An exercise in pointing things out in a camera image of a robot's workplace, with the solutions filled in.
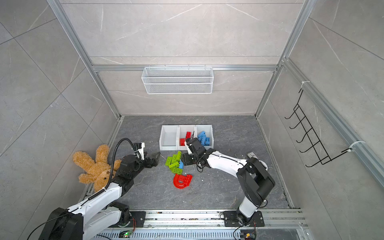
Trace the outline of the small red lego brick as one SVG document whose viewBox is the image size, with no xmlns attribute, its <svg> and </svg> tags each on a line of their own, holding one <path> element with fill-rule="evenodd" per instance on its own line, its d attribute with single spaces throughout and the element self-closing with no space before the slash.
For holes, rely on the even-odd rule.
<svg viewBox="0 0 384 240">
<path fill-rule="evenodd" d="M 185 142 L 186 142 L 186 140 L 185 140 L 185 138 L 181 138 L 180 139 L 180 146 L 185 146 Z"/>
</svg>

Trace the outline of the long red lego brick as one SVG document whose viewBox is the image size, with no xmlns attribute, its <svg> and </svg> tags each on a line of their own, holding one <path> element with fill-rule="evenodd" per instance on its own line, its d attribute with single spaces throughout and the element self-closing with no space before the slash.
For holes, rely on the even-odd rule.
<svg viewBox="0 0 384 240">
<path fill-rule="evenodd" d="M 192 133 L 191 133 L 191 132 L 187 132 L 187 133 L 186 133 L 186 137 L 185 137 L 185 139 L 186 139 L 186 140 L 187 140 L 187 139 L 190 139 L 191 136 L 192 136 Z"/>
</svg>

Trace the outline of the red arch lego piece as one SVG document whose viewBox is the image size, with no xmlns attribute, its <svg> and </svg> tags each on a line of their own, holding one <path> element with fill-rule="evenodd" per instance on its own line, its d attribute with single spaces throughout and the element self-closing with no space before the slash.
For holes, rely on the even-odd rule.
<svg viewBox="0 0 384 240">
<path fill-rule="evenodd" d="M 192 179 L 193 179 L 192 175 L 184 176 L 184 175 L 175 174 L 173 184 L 178 189 L 184 189 L 190 185 Z"/>
</svg>

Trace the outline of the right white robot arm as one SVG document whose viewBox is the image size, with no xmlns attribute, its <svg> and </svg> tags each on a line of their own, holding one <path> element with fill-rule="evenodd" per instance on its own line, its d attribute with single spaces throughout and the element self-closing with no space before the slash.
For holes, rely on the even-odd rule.
<svg viewBox="0 0 384 240">
<path fill-rule="evenodd" d="M 221 170 L 238 179 L 245 197 L 232 219 L 241 226 L 259 220 L 256 212 L 267 203 L 267 196 L 276 185 L 267 165 L 258 158 L 236 159 L 215 149 L 206 149 L 197 138 L 187 139 L 186 146 L 186 165 L 196 165 L 199 172 L 205 168 Z"/>
</svg>

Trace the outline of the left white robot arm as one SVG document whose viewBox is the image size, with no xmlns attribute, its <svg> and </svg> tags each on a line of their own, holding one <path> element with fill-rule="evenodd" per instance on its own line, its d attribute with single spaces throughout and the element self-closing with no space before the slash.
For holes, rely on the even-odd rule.
<svg viewBox="0 0 384 240">
<path fill-rule="evenodd" d="M 76 152 L 73 160 L 85 170 L 80 181 L 93 184 L 95 193 L 83 201 L 66 209 L 57 208 L 41 226 L 41 240 L 90 240 L 111 225 L 127 226 L 135 222 L 129 206 L 119 203 L 134 184 L 135 177 L 145 168 L 159 164 L 160 153 L 151 156 L 144 150 L 144 143 L 127 141 L 134 153 L 122 160 L 116 159 L 114 150 L 111 163 L 108 163 L 110 148 L 102 145 L 97 149 L 93 160 L 85 152 Z"/>
</svg>

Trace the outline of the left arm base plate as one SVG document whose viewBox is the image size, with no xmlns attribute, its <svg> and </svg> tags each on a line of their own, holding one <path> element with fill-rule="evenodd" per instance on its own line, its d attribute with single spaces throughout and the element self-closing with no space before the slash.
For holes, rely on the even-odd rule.
<svg viewBox="0 0 384 240">
<path fill-rule="evenodd" d="M 117 225 L 120 228 L 143 228 L 146 219 L 145 211 L 126 211 L 121 214 L 121 218 Z"/>
</svg>

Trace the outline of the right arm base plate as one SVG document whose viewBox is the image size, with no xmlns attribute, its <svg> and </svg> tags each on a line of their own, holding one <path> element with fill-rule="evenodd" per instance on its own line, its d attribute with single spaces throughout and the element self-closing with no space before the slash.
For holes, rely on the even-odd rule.
<svg viewBox="0 0 384 240">
<path fill-rule="evenodd" d="M 220 218 L 224 221 L 225 227 L 265 226 L 264 217 L 260 211 L 254 212 L 249 218 L 238 211 L 224 211 Z"/>
</svg>

